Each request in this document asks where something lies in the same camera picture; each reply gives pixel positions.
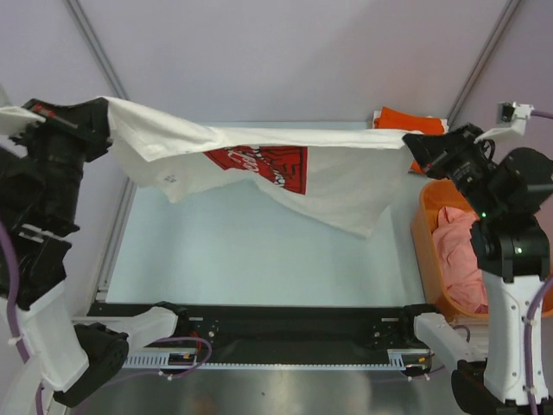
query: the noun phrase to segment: purple cable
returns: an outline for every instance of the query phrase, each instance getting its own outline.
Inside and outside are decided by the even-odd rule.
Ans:
[[[538,111],[538,110],[532,110],[531,116],[532,117],[553,119],[553,114],[551,112]]]
[[[8,325],[10,327],[11,336],[17,338],[21,336],[19,322],[17,321],[16,308],[17,293],[19,292],[19,265],[17,264],[16,250],[11,243],[10,235],[8,234],[6,227],[1,221],[0,246],[2,247],[4,257],[6,258],[8,274],[10,275],[10,292],[8,293],[6,315],[8,318]],[[30,359],[30,356],[27,348],[25,347],[25,343],[20,340],[16,343],[16,348],[23,360],[23,363],[27,363],[27,361],[29,361]],[[35,405],[37,415],[43,415],[44,407],[42,405],[42,385],[39,385],[38,389],[36,390]]]
[[[156,340],[155,341],[155,343],[171,343],[171,342],[200,342],[202,344],[205,344],[206,347],[207,347],[207,356],[202,361],[200,361],[199,363],[196,363],[195,365],[190,367],[186,372],[173,375],[172,376],[173,379],[180,379],[180,378],[183,378],[183,377],[195,372],[200,367],[205,365],[207,363],[207,361],[209,361],[209,359],[211,358],[211,355],[213,353],[213,348],[211,346],[211,343],[208,342],[206,339],[202,339],[201,337],[169,337],[167,339],[161,339],[161,340]],[[108,382],[105,385],[103,385],[102,388],[108,387],[108,386],[118,385],[118,384],[123,383],[127,380],[140,378],[140,377],[146,376],[148,374],[155,374],[155,375],[159,376],[159,371],[157,371],[157,370],[156,371],[154,371],[154,370],[145,370],[145,371],[142,371],[142,372],[133,373],[133,374],[130,374],[128,376],[124,376],[123,378],[112,380],[111,382]],[[83,401],[76,408],[73,415],[80,415],[81,413],[84,412],[85,409],[86,409],[86,400]]]
[[[547,282],[542,285],[542,288],[540,288],[540,290],[537,292],[536,296],[530,303],[530,307],[528,307],[528,314],[526,315],[528,322],[531,322],[534,319],[539,303],[543,300],[545,294],[547,294],[547,291],[549,291],[552,286],[553,278],[549,278]],[[528,402],[530,404],[532,415],[538,415],[536,397],[531,392],[531,389],[534,387],[534,365],[532,361],[532,326],[529,323],[524,325],[524,365],[526,369],[526,388],[528,390]]]

